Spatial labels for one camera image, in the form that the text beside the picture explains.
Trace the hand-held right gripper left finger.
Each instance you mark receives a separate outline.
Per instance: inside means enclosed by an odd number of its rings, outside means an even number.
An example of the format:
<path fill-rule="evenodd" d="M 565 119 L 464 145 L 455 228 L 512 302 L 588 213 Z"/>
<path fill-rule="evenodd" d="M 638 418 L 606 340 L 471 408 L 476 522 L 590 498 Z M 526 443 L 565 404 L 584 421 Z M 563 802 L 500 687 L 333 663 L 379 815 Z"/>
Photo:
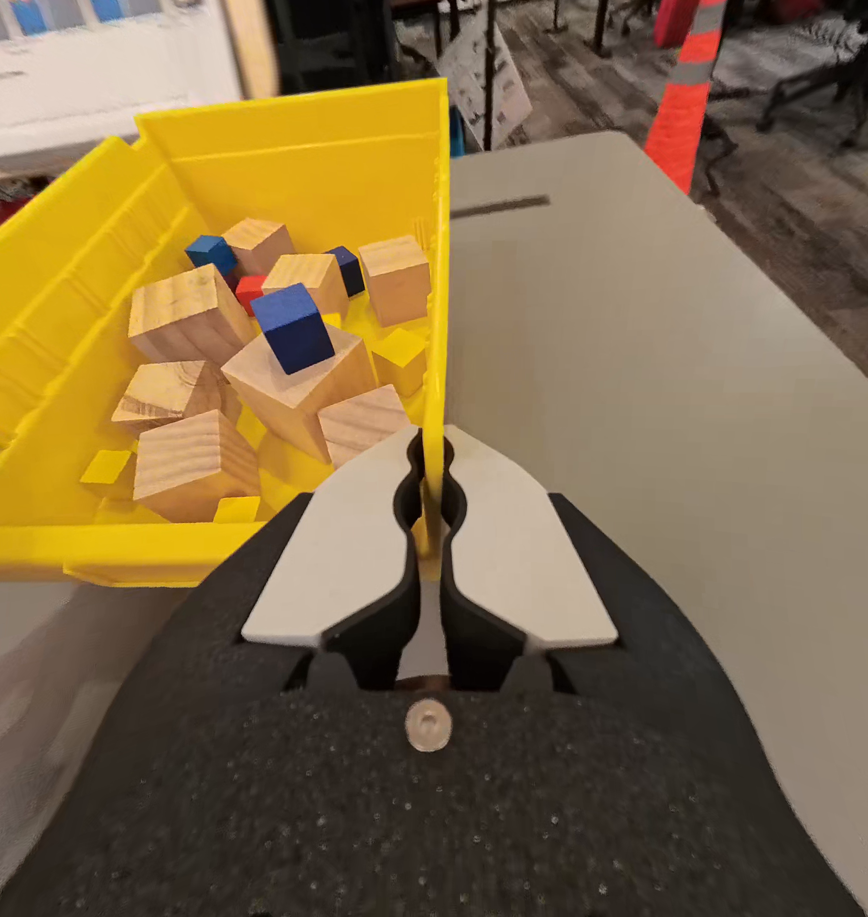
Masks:
<path fill-rule="evenodd" d="M 241 637 L 397 671 L 420 618 L 412 528 L 424 470 L 421 430 L 407 426 L 334 471 L 310 495 Z"/>

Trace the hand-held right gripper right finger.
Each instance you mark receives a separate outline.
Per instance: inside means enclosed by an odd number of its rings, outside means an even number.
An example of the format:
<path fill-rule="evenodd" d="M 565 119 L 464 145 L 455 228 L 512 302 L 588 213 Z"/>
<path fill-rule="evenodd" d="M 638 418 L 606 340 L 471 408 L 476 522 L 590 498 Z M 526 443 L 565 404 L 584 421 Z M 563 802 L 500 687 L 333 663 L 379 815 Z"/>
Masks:
<path fill-rule="evenodd" d="M 440 616 L 451 671 L 613 645 L 618 631 L 547 490 L 459 427 L 445 428 Z"/>

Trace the pile of wooden cubes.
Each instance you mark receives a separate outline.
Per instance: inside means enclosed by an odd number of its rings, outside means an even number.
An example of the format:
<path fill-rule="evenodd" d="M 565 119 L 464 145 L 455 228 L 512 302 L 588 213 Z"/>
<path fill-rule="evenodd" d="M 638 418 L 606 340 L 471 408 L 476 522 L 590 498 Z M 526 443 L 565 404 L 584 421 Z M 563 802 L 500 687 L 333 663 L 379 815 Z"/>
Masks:
<path fill-rule="evenodd" d="M 282 223 L 246 218 L 186 249 L 192 269 L 132 294 L 144 357 L 80 484 L 167 522 L 267 518 L 269 449 L 338 469 L 420 421 L 428 259 L 410 235 L 299 253 Z"/>

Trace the yellow plastic bin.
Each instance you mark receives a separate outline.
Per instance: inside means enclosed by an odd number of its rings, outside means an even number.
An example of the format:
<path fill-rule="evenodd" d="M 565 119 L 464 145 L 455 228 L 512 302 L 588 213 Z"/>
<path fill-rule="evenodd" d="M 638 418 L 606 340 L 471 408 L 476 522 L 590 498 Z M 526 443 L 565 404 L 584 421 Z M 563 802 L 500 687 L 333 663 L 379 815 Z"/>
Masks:
<path fill-rule="evenodd" d="M 442 79 L 151 113 L 106 139 L 0 226 L 0 581 L 192 588 L 265 525 L 159 520 L 81 481 L 142 355 L 131 293 L 191 267 L 185 249 L 255 217 L 323 252 L 413 235 L 431 270 L 428 346 L 408 413 L 425 499 L 444 470 L 450 129 Z"/>

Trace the printed paper on black stand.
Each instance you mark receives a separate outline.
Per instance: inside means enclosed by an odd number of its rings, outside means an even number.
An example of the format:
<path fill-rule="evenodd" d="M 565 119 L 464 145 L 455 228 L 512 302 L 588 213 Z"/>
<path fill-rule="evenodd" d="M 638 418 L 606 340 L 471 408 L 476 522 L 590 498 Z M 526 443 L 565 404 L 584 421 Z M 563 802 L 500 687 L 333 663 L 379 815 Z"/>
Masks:
<path fill-rule="evenodd" d="M 450 104 L 456 107 L 475 147 L 484 149 L 486 125 L 486 10 L 466 21 L 437 61 L 448 82 Z M 505 144 L 532 111 L 523 80 L 499 28 L 493 30 L 491 149 Z"/>

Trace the orange traffic cone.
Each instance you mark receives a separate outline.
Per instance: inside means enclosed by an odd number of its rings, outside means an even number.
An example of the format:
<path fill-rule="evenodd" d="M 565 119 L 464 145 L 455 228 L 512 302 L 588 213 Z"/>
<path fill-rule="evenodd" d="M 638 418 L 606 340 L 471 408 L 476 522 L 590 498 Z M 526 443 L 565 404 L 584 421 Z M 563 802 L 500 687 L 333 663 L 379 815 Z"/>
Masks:
<path fill-rule="evenodd" d="M 669 72 L 645 152 L 684 193 L 692 187 L 726 6 L 726 1 L 662 1 L 657 11 L 655 46 L 679 48 L 680 53 Z"/>

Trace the wooden sign board on stand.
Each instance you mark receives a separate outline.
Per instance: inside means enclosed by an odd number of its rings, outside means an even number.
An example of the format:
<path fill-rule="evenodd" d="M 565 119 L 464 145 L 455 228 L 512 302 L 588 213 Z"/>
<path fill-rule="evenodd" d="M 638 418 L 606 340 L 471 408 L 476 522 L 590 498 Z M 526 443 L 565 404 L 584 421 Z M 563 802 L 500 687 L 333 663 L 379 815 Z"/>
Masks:
<path fill-rule="evenodd" d="M 0 1 L 0 168 L 279 94 L 265 2 Z"/>

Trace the black office chair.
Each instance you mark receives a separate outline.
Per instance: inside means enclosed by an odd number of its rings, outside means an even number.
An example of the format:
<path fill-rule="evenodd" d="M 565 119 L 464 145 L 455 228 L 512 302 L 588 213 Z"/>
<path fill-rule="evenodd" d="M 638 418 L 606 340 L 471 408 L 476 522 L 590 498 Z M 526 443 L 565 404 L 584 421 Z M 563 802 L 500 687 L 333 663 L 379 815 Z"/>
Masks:
<path fill-rule="evenodd" d="M 755 124 L 758 133 L 772 130 L 780 109 L 833 86 L 833 101 L 841 103 L 850 97 L 854 111 L 853 125 L 841 140 L 840 149 L 857 146 L 868 120 L 868 8 L 848 19 L 856 24 L 857 32 L 865 38 L 858 50 L 845 61 L 825 64 L 776 82 Z"/>

